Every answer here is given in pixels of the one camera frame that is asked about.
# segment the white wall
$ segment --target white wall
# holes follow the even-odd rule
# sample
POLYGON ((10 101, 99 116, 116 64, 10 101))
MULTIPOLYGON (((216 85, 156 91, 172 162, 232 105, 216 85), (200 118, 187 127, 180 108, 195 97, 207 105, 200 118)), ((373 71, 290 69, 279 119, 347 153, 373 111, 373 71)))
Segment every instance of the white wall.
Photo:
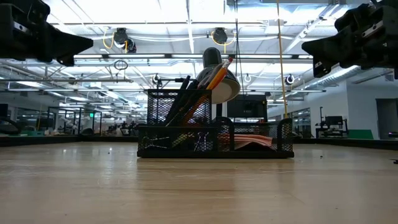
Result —
POLYGON ((347 81, 349 121, 348 129, 370 129, 379 139, 376 99, 398 98, 398 84, 385 82, 384 77, 362 84, 347 81))
MULTIPOLYGON (((347 86, 343 81, 337 87, 326 88, 326 93, 310 93, 304 101, 288 101, 287 112, 293 112, 310 108, 311 111, 311 133, 315 136, 316 123, 320 122, 319 107, 323 107, 322 116, 343 116, 348 119, 347 86)), ((268 110, 268 118, 284 113, 284 107, 278 106, 268 110)))

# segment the computer monitor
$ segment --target computer monitor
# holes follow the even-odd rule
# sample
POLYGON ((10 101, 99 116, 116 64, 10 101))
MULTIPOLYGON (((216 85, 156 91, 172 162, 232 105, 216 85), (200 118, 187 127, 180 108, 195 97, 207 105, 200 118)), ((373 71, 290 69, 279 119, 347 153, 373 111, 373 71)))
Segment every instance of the computer monitor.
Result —
POLYGON ((325 117, 325 123, 327 126, 343 125, 343 117, 342 116, 327 116, 327 117, 325 117))

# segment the green mat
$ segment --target green mat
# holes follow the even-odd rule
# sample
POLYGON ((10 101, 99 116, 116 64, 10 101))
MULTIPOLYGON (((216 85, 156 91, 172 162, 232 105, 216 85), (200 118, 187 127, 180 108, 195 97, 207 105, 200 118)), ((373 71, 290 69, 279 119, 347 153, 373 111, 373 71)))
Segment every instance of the green mat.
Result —
POLYGON ((348 138, 373 140, 373 134, 371 130, 349 130, 348 138))

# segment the orange pencil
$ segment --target orange pencil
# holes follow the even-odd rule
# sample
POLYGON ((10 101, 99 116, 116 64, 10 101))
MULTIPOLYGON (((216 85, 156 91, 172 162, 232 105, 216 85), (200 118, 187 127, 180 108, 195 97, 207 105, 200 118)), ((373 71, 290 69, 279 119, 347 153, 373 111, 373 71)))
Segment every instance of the orange pencil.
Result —
POLYGON ((226 74, 228 73, 228 66, 231 65, 232 61, 233 59, 230 57, 224 62, 224 65, 220 68, 214 79, 207 86, 207 90, 214 90, 218 86, 218 84, 220 84, 220 82, 225 78, 226 74))
MULTIPOLYGON (((214 90, 218 84, 220 84, 221 81, 225 78, 227 72, 228 72, 228 66, 231 65, 231 62, 233 59, 230 57, 228 60, 225 61, 224 65, 220 68, 220 70, 217 72, 216 76, 214 79, 210 82, 210 84, 207 86, 207 90, 214 90)), ((195 111, 199 108, 199 106, 206 100, 206 97, 203 96, 201 97, 197 103, 191 108, 191 110, 185 115, 185 117, 182 119, 182 123, 185 124, 189 121, 189 119, 192 118, 193 114, 195 111)))

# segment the black mechanical part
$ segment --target black mechanical part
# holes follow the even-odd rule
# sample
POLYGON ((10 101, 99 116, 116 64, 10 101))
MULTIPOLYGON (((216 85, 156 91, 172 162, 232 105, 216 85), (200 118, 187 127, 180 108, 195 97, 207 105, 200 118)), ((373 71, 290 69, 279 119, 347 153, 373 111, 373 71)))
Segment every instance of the black mechanical part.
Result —
POLYGON ((1 134, 19 134, 22 128, 13 120, 7 117, 0 117, 0 133, 1 134))
POLYGON ((302 44, 314 57, 315 78, 327 75, 336 64, 342 68, 358 65, 363 70, 398 67, 398 3, 374 2, 373 6, 362 4, 350 9, 337 19, 338 33, 333 37, 302 44))
POLYGON ((213 34, 213 38, 214 41, 217 42, 217 44, 225 44, 228 40, 228 36, 226 35, 224 28, 222 27, 216 28, 213 34))
POLYGON ((286 85, 292 85, 294 83, 294 76, 290 74, 288 77, 285 78, 286 85))
POLYGON ((0 0, 0 58, 55 59, 74 66, 73 56, 92 47, 93 41, 54 28, 46 22, 49 14, 50 7, 41 0, 0 0))
POLYGON ((125 49, 127 43, 127 52, 137 53, 136 43, 129 38, 126 28, 117 28, 116 32, 114 33, 113 39, 116 46, 118 46, 119 48, 125 49))

